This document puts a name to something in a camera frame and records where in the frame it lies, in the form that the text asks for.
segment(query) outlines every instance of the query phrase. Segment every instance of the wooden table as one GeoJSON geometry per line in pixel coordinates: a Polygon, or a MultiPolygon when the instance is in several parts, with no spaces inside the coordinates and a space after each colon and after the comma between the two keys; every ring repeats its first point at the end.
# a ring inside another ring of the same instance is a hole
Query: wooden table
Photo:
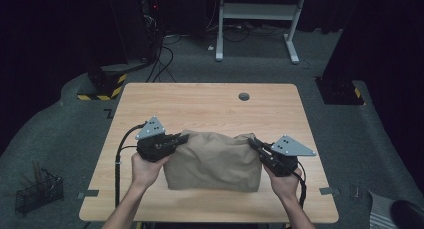
{"type": "MultiPolygon", "coordinates": [[[[332,223],[338,213],[331,195],[321,195],[328,187],[319,151],[299,97],[290,84],[225,83],[130,83],[125,86],[89,190],[97,197],[86,197],[80,211],[84,221],[106,221],[114,210],[114,161],[125,133],[157,116],[167,134],[184,129],[217,132],[228,136],[254,133],[265,142],[275,142],[287,134],[312,150],[316,157],[299,157],[304,165],[308,186],[305,212],[314,223],[332,223]],[[239,94],[250,95],[248,101],[239,94]]],[[[132,133],[125,145],[136,145],[132,133]]],[[[131,155],[121,153],[121,199],[131,182],[131,155]]],[[[225,190],[167,188],[163,171],[143,197],[135,221],[152,222],[288,222],[283,206],[272,192],[269,177],[262,171],[256,193],[225,190]]]]}

